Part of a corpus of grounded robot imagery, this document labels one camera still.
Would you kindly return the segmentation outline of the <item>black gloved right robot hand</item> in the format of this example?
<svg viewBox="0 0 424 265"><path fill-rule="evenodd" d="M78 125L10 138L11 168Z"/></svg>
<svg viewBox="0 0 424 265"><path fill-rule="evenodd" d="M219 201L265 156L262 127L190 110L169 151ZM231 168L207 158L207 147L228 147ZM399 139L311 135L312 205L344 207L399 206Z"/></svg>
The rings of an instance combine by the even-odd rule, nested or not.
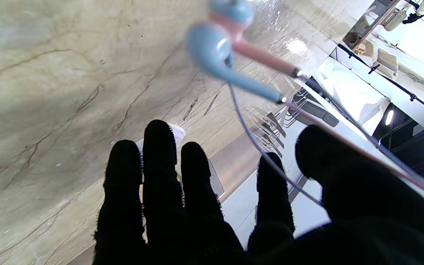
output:
<svg viewBox="0 0 424 265"><path fill-rule="evenodd" d="M295 238L286 181L262 156L257 223L243 249L201 146L182 147L179 183L173 133L151 121L142 153L130 140L111 150L93 264L424 265L424 198L317 126L299 135L296 161L321 184L331 222Z"/></svg>

